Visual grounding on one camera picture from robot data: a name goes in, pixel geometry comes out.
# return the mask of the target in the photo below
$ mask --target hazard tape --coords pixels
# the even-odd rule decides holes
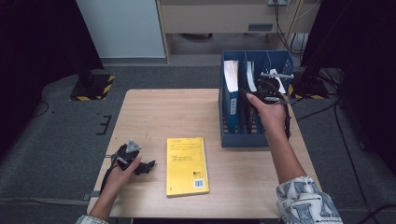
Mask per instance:
[[[71,101],[103,100],[107,97],[107,94],[110,91],[111,85],[113,84],[114,78],[115,78],[115,76],[110,76],[108,78],[106,86],[105,86],[103,93],[101,95],[96,95],[96,96],[80,95],[80,96],[70,97],[70,100]]]
[[[321,94],[321,95],[312,95],[312,94],[296,94],[294,92],[294,88],[291,86],[291,84],[289,85],[289,96],[291,99],[328,99],[329,95],[327,94]]]

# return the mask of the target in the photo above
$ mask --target blue plastic crate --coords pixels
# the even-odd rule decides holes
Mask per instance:
[[[268,74],[271,69],[276,69],[279,74],[292,76],[293,60],[286,50],[225,50],[221,57],[221,75],[219,87],[219,124],[222,147],[268,147],[265,138],[265,130],[262,127],[260,117],[256,116],[253,120],[252,133],[246,133],[242,116],[237,110],[238,122],[235,132],[229,132],[228,121],[226,116],[226,102],[224,92],[227,91],[224,78],[224,61],[238,61],[238,76],[246,77],[246,66],[248,61],[254,62],[255,78],[261,73]],[[289,89],[291,78],[281,78],[281,82],[286,91]]]

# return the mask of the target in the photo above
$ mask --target patterned sleeve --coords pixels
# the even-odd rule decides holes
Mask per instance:
[[[76,224],[108,224],[108,222],[97,217],[81,216]]]
[[[332,199],[319,192],[310,176],[289,180],[276,188],[277,208],[285,223],[343,223]]]

